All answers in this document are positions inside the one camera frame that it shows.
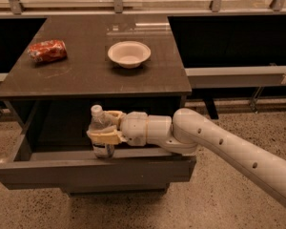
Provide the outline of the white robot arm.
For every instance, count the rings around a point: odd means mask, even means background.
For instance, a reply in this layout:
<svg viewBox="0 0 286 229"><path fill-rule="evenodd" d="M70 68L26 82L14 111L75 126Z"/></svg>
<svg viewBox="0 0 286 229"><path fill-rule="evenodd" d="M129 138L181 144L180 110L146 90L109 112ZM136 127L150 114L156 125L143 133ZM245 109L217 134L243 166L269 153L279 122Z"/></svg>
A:
<svg viewBox="0 0 286 229"><path fill-rule="evenodd" d="M91 107L87 135L94 144L152 144L169 152L191 154L201 145L238 170L286 208L286 160L218 127L187 108L173 116L125 114Z"/></svg>

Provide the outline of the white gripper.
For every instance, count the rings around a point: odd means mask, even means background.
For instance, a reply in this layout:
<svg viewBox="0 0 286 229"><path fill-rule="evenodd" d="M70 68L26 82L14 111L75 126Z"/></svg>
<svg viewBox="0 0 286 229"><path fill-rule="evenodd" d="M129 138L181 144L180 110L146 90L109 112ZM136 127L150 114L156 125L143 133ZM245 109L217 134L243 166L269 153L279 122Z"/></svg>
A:
<svg viewBox="0 0 286 229"><path fill-rule="evenodd" d="M109 133L93 133L87 131L92 142L117 145L127 142L131 146L145 146L147 143L147 119L143 112L125 114L121 111L106 111L105 115L120 131L113 130Z"/></svg>

